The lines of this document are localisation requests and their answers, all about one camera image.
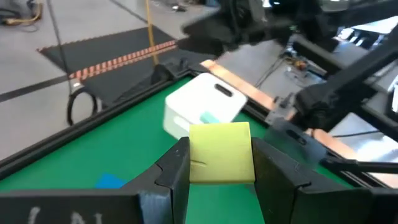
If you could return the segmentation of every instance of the gray floor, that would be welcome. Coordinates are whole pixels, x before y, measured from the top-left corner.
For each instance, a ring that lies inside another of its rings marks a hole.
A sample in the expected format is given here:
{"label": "gray floor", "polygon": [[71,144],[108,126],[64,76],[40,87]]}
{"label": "gray floor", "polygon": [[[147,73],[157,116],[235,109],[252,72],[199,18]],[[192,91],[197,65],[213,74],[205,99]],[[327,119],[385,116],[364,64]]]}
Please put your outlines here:
{"label": "gray floor", "polygon": [[[144,1],[118,1],[131,12],[146,19]],[[109,0],[53,0],[52,2],[62,42],[146,26],[140,19]],[[155,1],[150,2],[150,8],[154,24],[176,39],[183,37],[180,26],[184,22],[213,10],[207,7],[189,7],[187,12],[174,13]],[[60,69],[35,51],[37,48],[56,44],[47,4],[44,19],[38,22],[37,26],[40,30],[34,33],[23,32],[21,27],[0,27],[0,94],[64,75]],[[238,53],[224,55],[219,63],[255,84],[264,71],[275,62],[279,52],[280,47],[273,42],[264,42],[255,47],[246,45],[242,46]],[[286,66],[280,67],[261,85],[261,90],[270,96],[285,96],[290,92],[299,91],[300,85],[293,82],[285,70]],[[67,96],[68,86],[63,82],[0,103],[0,142],[2,143],[0,159],[67,128],[65,120]],[[90,113],[90,99],[80,96],[75,109],[73,112],[75,119],[84,119]],[[348,116],[347,120],[332,133],[345,134],[372,129],[354,114]],[[383,139],[383,135],[375,134],[366,136],[365,142],[384,142]],[[345,143],[360,151],[364,146],[357,140],[343,139]]]}

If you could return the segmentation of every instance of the black border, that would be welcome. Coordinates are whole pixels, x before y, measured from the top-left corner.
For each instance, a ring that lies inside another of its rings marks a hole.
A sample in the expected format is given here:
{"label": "black border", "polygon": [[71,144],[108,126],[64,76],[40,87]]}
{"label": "black border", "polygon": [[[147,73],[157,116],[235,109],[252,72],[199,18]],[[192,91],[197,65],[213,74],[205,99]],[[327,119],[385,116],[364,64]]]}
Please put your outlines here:
{"label": "black border", "polygon": [[[173,80],[167,80],[162,83],[158,83],[148,89],[131,96],[130,98],[116,103],[112,107],[109,107],[98,114],[91,116],[72,127],[64,129],[26,149],[23,149],[3,160],[0,161],[0,180],[12,175],[13,173],[23,169],[24,167],[34,163],[35,161],[45,157],[53,151],[61,148],[63,145],[69,143],[70,141],[80,137],[81,135],[87,133],[102,125],[103,123],[111,120],[115,116],[125,112],[131,107],[139,104],[140,102],[150,98],[154,94],[162,91],[174,83],[185,77],[195,77],[198,74],[195,72],[188,72]],[[248,114],[250,117],[254,118],[256,121],[260,122],[264,126],[268,125],[265,123],[266,116],[269,110],[259,103],[249,99],[243,108],[244,113]],[[332,150],[328,150],[329,156],[339,157],[337,153]],[[332,173],[337,175],[339,178],[343,179],[347,183],[353,185],[354,187],[388,187],[381,181],[377,180],[373,176],[366,173],[353,174],[349,172],[342,172],[339,170],[330,170]]]}

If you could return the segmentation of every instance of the yellow block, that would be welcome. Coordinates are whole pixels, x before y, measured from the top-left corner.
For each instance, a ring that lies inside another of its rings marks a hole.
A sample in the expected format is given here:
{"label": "yellow block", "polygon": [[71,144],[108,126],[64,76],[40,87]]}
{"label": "yellow block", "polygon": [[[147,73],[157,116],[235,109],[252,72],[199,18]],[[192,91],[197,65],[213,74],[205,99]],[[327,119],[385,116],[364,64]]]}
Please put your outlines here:
{"label": "yellow block", "polygon": [[249,123],[194,124],[189,139],[191,183],[254,182]]}

